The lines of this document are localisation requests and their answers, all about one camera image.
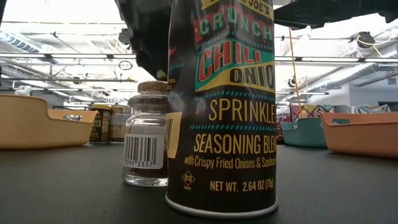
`black table surface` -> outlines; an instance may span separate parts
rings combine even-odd
[[[122,182],[122,145],[0,151],[0,223],[219,223]],[[398,223],[398,161],[278,146],[274,214],[234,223]]]

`ceiling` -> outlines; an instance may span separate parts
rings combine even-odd
[[[274,1],[275,7],[283,3],[286,1]],[[128,54],[128,46],[118,40],[122,28],[126,28],[126,25],[121,20],[113,0],[8,0],[1,25],[1,30],[21,35],[39,45],[43,53],[64,54]],[[374,48],[360,49],[356,41],[350,43],[351,36],[357,35],[358,32],[370,31],[378,43],[377,49],[382,50],[398,41],[397,28],[398,21],[386,24],[383,17],[372,14],[326,24],[323,28],[315,30],[295,30],[292,32],[294,55],[307,57],[375,55],[377,57]],[[21,53],[23,51],[0,41],[0,52]],[[278,25],[275,25],[275,56],[291,56],[289,29]],[[112,61],[60,59],[58,65],[50,67],[49,63],[37,59],[16,60],[34,70],[56,74],[57,78],[130,78],[136,82],[83,82],[81,84],[87,88],[131,89],[131,92],[111,92],[112,98],[128,99],[136,94],[138,83],[154,80],[154,78],[144,69],[139,68],[134,59],[128,60],[133,65],[130,70],[120,69],[118,65],[121,61],[120,59]],[[299,83],[309,85],[339,68],[339,66],[298,64],[296,74]],[[290,64],[277,64],[275,69],[277,91],[288,90],[290,87],[287,83],[293,75],[293,67]],[[64,84],[70,88],[82,88],[81,85]]]

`tan tray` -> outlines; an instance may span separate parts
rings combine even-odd
[[[64,119],[81,116],[80,121]],[[0,149],[81,146],[90,139],[96,111],[49,110],[43,98],[0,95]]]
[[[398,112],[321,112],[321,119],[329,150],[345,154],[398,158]]]

